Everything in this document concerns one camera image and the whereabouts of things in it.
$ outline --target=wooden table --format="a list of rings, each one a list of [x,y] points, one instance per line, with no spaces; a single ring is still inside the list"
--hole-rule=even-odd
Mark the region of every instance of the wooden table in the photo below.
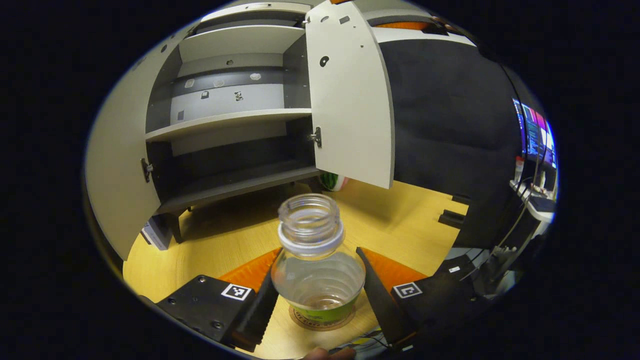
[[[219,277],[280,246],[277,209],[286,198],[309,192],[304,184],[285,185],[221,200],[180,217],[185,242],[172,240],[160,251],[138,236],[124,263],[124,279],[140,295],[159,302],[199,274]],[[426,275],[440,266],[458,230],[438,223],[443,209],[466,214],[450,195],[394,181],[390,190],[350,180],[333,197],[346,230],[345,244],[383,254]],[[344,327],[311,331],[295,324],[289,305],[278,298],[262,344],[253,356],[292,359],[314,347],[347,343],[378,326],[363,291],[356,315]]]

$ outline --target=green label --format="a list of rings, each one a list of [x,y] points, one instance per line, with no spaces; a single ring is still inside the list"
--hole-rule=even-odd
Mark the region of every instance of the green label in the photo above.
[[[358,297],[353,298],[347,304],[329,310],[306,310],[293,306],[293,309],[299,312],[305,318],[322,324],[334,323],[345,319],[353,309],[353,305]]]

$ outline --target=hand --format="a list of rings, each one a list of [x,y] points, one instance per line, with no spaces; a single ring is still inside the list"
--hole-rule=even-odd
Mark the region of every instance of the hand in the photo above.
[[[356,350],[352,348],[343,348],[335,354],[329,355],[323,348],[315,348],[311,350],[302,360],[352,360],[356,357]]]

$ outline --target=cabinet door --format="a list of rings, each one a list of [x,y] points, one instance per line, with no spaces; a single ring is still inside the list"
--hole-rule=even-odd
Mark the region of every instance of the cabinet door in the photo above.
[[[394,175],[394,115],[387,68],[371,27],[351,2],[307,13],[316,167],[382,188]]]
[[[93,124],[84,164],[89,201],[102,232],[124,260],[145,222],[160,206],[153,180],[145,180],[140,161],[148,161],[149,95],[164,61],[198,23],[160,42],[129,69]]]

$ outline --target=monitor screen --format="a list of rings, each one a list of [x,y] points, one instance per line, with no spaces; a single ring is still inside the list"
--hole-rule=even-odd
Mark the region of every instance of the monitor screen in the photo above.
[[[544,162],[556,168],[556,149],[548,122],[534,109],[520,104],[516,99],[512,100],[520,123],[522,156],[536,160],[544,154]]]

